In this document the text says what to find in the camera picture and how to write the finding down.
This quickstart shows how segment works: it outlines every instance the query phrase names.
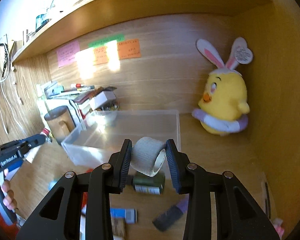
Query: red object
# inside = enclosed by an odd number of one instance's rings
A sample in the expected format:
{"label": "red object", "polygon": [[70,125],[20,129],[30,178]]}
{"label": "red object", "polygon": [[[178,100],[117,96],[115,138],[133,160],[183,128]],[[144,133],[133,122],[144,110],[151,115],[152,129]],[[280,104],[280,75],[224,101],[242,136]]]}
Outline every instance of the red object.
{"label": "red object", "polygon": [[[88,169],[88,170],[86,171],[86,173],[91,172],[91,171],[93,171],[93,169]],[[87,192],[84,192],[84,193],[83,193],[83,197],[82,197],[82,205],[81,205],[81,208],[83,208],[83,207],[87,204],[87,200],[88,200],[88,193],[87,193]]]}
{"label": "red object", "polygon": [[45,136],[49,136],[50,131],[47,128],[43,128],[41,133],[45,134]]}
{"label": "red object", "polygon": [[103,91],[103,87],[99,87],[98,89],[94,89],[94,90],[88,90],[80,95],[78,95],[73,102],[77,103],[77,104],[82,104],[83,102],[85,102],[87,99],[89,98],[93,98],[96,95],[100,94]]}
{"label": "red object", "polygon": [[11,240],[16,239],[17,233],[19,232],[19,228],[17,227],[16,223],[12,226],[7,226],[7,224],[4,222],[2,216],[0,215],[0,227],[5,232],[7,237]]}
{"label": "red object", "polygon": [[80,114],[81,114],[81,116],[82,116],[82,119],[83,119],[83,120],[86,119],[86,116],[87,116],[87,115],[83,114],[81,109],[79,109],[79,111],[80,111]]}

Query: orange sticky note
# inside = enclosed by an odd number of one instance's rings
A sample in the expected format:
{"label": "orange sticky note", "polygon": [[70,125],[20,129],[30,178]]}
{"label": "orange sticky note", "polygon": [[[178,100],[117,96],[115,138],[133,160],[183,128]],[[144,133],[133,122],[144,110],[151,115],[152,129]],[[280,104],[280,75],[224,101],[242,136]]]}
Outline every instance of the orange sticky note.
{"label": "orange sticky note", "polygon": [[96,58],[96,65],[108,63],[109,60],[106,53],[106,46],[95,48],[93,52]]}
{"label": "orange sticky note", "polygon": [[119,59],[141,57],[139,39],[118,42]]}

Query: plush toy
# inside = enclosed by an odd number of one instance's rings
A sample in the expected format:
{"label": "plush toy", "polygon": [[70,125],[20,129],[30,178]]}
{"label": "plush toy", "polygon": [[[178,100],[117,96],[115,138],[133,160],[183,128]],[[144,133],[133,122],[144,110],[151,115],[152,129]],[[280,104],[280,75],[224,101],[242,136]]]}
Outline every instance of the plush toy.
{"label": "plush toy", "polygon": [[217,50],[206,40],[197,41],[197,49],[217,70],[209,74],[205,90],[192,116],[212,134],[226,135],[244,130],[248,125],[247,88],[241,74],[234,69],[252,61],[253,54],[244,38],[237,38],[232,45],[226,65]]}

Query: plush toy tag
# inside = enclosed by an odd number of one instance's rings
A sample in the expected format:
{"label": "plush toy tag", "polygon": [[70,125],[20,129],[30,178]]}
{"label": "plush toy tag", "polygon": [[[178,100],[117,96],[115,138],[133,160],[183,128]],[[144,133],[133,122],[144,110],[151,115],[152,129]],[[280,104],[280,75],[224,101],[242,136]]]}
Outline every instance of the plush toy tag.
{"label": "plush toy tag", "polygon": [[234,58],[240,64],[249,64],[253,59],[253,53],[248,48],[239,47],[234,53]]}

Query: green bottle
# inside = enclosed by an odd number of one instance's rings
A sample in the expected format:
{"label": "green bottle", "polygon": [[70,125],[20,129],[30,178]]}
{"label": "green bottle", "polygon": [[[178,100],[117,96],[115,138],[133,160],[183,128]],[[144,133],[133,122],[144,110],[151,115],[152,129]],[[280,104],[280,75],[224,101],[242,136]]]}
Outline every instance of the green bottle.
{"label": "green bottle", "polygon": [[160,195],[164,189],[165,175],[158,173],[149,177],[137,171],[133,175],[128,175],[127,185],[132,185],[136,192]]}

